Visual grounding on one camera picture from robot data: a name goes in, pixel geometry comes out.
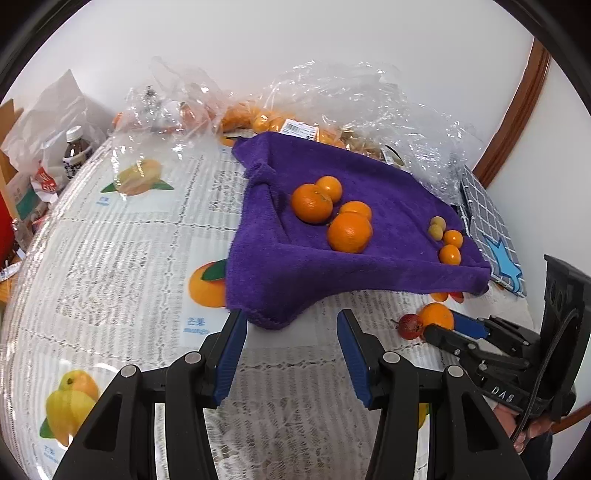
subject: purple towel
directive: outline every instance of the purple towel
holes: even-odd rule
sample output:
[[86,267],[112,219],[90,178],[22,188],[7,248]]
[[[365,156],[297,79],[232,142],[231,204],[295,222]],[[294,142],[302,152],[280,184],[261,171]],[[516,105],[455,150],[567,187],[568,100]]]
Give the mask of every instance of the purple towel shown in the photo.
[[[278,133],[239,139],[232,150],[249,179],[242,220],[226,272],[226,305],[267,329],[288,325],[329,295],[351,290],[415,293],[486,291],[491,267],[465,236],[462,264],[439,263],[443,246],[427,233],[439,215],[462,230],[454,210],[408,173],[318,142]],[[362,254],[334,252],[326,225],[308,225],[290,207],[291,193],[324,175],[337,177],[343,198],[367,203],[374,236]]]

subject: blue gripper pad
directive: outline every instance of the blue gripper pad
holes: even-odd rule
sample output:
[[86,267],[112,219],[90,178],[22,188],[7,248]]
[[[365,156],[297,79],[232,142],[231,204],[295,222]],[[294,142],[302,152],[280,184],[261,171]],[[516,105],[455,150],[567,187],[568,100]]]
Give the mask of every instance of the blue gripper pad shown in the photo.
[[213,399],[217,405],[230,393],[230,387],[232,386],[232,380],[234,380],[234,374],[236,373],[236,367],[238,366],[238,360],[240,359],[245,339],[246,314],[240,312],[234,328],[228,337],[222,356],[217,362],[216,388],[213,391]]
[[369,367],[365,363],[361,349],[343,312],[339,312],[336,319],[336,334],[339,338],[340,349],[345,357],[355,395],[368,408],[373,400],[369,389]]
[[478,340],[479,338],[486,338],[489,334],[489,331],[486,327],[473,318],[470,318],[466,315],[463,315],[458,312],[454,312],[453,314],[453,322],[454,327],[453,329],[457,332],[460,332],[470,338],[474,338],[474,340]]

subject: wooden trim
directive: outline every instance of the wooden trim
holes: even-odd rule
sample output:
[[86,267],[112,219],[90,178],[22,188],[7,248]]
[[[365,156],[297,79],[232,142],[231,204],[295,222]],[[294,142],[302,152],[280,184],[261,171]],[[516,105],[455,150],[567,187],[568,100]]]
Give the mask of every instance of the wooden trim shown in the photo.
[[527,125],[531,112],[540,97],[549,62],[550,53],[548,50],[538,40],[534,40],[530,59],[505,118],[495,136],[492,137],[491,143],[478,165],[474,168],[474,175],[485,188],[491,184],[506,162]]
[[552,425],[552,433],[562,432],[569,427],[572,427],[575,423],[586,419],[591,415],[591,403],[587,403],[584,407],[581,407],[577,411],[572,412],[568,417],[564,417],[560,422]]

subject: white wall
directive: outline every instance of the white wall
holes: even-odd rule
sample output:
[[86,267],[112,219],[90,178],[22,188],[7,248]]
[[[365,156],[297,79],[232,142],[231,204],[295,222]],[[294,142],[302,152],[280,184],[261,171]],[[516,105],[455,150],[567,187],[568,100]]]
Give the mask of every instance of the white wall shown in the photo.
[[310,59],[379,61],[402,71],[412,99],[472,123],[488,143],[531,41],[492,0],[92,0],[42,46],[8,97],[31,106],[71,68],[102,107],[95,114],[104,126],[148,76],[153,55],[200,66],[239,94]]
[[[511,232],[527,281],[532,318],[544,313],[544,254],[591,274],[591,116],[554,62],[540,100],[488,192]],[[577,376],[575,408],[591,401],[591,348]],[[579,442],[582,426],[554,439],[557,473]]]

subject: black cable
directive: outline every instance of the black cable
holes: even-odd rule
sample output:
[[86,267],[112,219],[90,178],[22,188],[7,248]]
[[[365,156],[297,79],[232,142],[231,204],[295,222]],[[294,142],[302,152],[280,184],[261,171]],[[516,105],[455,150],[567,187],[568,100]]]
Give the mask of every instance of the black cable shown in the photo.
[[550,358],[552,357],[552,354],[554,353],[554,350],[556,349],[558,342],[562,338],[562,335],[563,335],[564,331],[566,330],[566,327],[568,327],[570,321],[573,318],[575,318],[576,316],[577,316],[577,309],[572,309],[569,312],[569,314],[566,316],[564,321],[562,322],[562,325],[560,325],[560,328],[558,329],[558,332],[556,333],[556,335],[554,335],[554,338],[552,339],[552,343],[548,347],[548,351],[546,352],[546,356],[544,357],[544,361],[542,362],[542,364],[540,366],[540,370],[538,371],[538,375],[535,378],[534,388],[531,390],[530,397],[529,397],[529,400],[527,403],[527,408],[525,409],[525,412],[524,412],[523,416],[521,417],[521,421],[520,421],[519,425],[517,426],[517,428],[513,432],[513,435],[511,435],[511,442],[512,443],[515,443],[519,434],[521,432],[523,432],[523,429],[525,428],[525,424],[530,419],[531,410],[534,408],[535,399],[538,395],[538,390],[540,389],[540,384],[542,383],[542,377],[544,376],[544,374],[546,372],[546,368],[548,368],[548,363],[550,362]]

